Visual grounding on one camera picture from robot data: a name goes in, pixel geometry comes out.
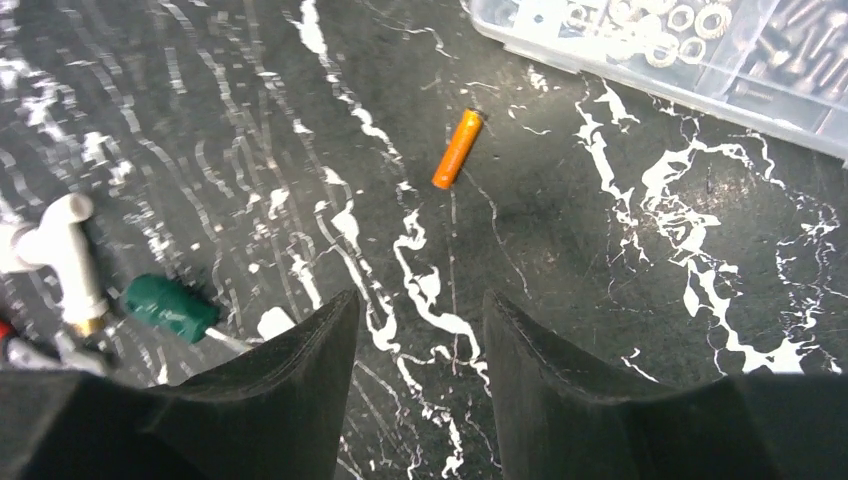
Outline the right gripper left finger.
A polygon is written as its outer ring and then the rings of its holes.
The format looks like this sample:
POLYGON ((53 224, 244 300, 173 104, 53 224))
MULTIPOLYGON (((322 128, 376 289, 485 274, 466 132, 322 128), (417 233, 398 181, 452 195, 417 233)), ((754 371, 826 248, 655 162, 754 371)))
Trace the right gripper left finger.
POLYGON ((75 371, 1 375, 5 479, 330 479, 361 307, 345 290, 302 323, 176 385, 75 371))

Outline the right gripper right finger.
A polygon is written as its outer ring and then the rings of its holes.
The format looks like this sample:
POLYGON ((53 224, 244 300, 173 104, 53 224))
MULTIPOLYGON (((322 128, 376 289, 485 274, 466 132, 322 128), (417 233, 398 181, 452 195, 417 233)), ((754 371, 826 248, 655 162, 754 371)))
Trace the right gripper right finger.
POLYGON ((847 379, 752 373, 677 389, 611 365, 503 294, 484 303, 507 479, 843 479, 847 379))

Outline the white remote battery cover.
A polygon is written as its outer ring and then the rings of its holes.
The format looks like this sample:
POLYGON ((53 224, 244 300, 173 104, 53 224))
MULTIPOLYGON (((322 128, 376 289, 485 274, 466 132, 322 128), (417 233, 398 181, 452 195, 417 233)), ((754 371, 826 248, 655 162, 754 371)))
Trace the white remote battery cover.
POLYGON ((260 316, 256 329, 262 340, 269 341, 286 333, 296 325, 297 322, 282 307, 275 306, 260 316))

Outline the orange battery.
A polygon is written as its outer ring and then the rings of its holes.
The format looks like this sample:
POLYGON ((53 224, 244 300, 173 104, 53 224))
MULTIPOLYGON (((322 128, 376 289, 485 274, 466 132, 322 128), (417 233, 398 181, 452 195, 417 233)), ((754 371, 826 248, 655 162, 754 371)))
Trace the orange battery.
POLYGON ((479 109, 467 108, 456 125, 452 137, 436 168, 431 183, 440 189, 450 188, 456 181, 486 120, 479 109))

